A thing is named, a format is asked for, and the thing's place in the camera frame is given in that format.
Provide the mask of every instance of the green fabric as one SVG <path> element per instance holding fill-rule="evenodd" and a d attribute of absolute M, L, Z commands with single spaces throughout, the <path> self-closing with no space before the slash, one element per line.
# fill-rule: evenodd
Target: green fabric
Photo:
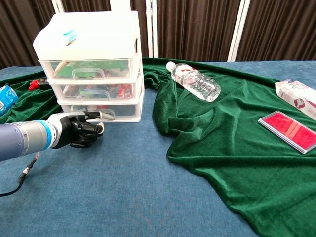
<path fill-rule="evenodd" d="M 48 119 L 53 113 L 61 112 L 52 89 L 29 91 L 30 82 L 45 76 L 44 72 L 30 74 L 24 77 L 0 81 L 0 87 L 6 83 L 14 89 L 19 97 L 17 102 L 0 117 L 0 123 Z"/>
<path fill-rule="evenodd" d="M 175 137 L 168 159 L 208 179 L 261 236 L 315 236 L 316 149 L 302 155 L 257 120 L 280 110 L 312 130 L 316 123 L 276 96 L 274 79 L 173 61 L 215 77 L 222 91 L 214 102 L 202 101 L 175 84 L 165 69 L 168 60 L 143 60 L 145 85 L 158 91 L 155 124 Z M 52 90 L 28 91 L 30 81 L 43 76 L 1 82 L 10 83 L 19 100 L 0 123 L 47 119 L 61 110 Z"/>

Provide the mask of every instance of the blue fabric tablecloth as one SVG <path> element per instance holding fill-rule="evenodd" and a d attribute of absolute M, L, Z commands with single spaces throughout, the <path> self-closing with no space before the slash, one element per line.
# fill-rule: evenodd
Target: blue fabric tablecloth
<path fill-rule="evenodd" d="M 315 61 L 211 64 L 316 88 Z M 41 67 L 3 69 L 0 80 L 34 70 Z M 166 159 L 173 138 L 155 128 L 155 97 L 155 91 L 146 89 L 141 122 L 106 124 L 104 136 L 89 149 L 41 152 L 21 190 L 0 198 L 0 235 L 257 236 L 204 178 Z M 0 192 L 16 187 L 33 157 L 0 163 Z"/>

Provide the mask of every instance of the brown curtain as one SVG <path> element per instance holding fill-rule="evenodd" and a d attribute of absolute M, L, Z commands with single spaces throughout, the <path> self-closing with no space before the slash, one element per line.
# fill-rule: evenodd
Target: brown curtain
<path fill-rule="evenodd" d="M 251 0 L 236 61 L 316 60 L 316 0 Z"/>
<path fill-rule="evenodd" d="M 148 35 L 147 35 L 147 17 L 146 17 L 146 1 L 145 0 L 131 0 L 130 6 L 132 11 L 138 12 L 142 55 L 148 57 Z"/>
<path fill-rule="evenodd" d="M 110 0 L 62 0 L 65 12 L 111 11 Z"/>
<path fill-rule="evenodd" d="M 1 0 L 0 69 L 40 65 L 33 41 L 54 12 L 51 0 Z"/>
<path fill-rule="evenodd" d="M 158 56 L 227 61 L 240 0 L 158 0 Z"/>

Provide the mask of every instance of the pink box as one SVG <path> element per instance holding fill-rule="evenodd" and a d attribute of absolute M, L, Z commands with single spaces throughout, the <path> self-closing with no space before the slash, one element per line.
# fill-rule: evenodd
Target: pink box
<path fill-rule="evenodd" d="M 276 83 L 276 94 L 316 121 L 315 90 L 299 81 L 285 80 Z"/>

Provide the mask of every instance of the cable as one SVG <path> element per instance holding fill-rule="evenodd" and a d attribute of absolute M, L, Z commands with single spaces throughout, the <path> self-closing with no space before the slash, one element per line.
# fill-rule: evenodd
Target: cable
<path fill-rule="evenodd" d="M 30 169 L 33 168 L 33 165 L 34 165 L 34 163 L 38 160 L 39 156 L 40 156 L 40 153 L 39 153 L 39 152 L 36 152 L 34 159 L 33 159 L 33 160 L 26 166 L 26 168 L 23 170 L 23 172 L 21 173 L 21 175 L 20 175 L 20 177 L 19 177 L 19 179 L 18 179 L 19 186 L 18 186 L 15 190 L 13 190 L 13 191 L 11 191 L 11 192 L 0 194 L 0 197 L 4 197 L 4 196 L 11 195 L 11 194 L 15 193 L 16 191 L 18 191 L 18 190 L 22 187 L 22 184 L 24 183 L 25 177 L 26 177 L 27 174 L 29 173 Z"/>

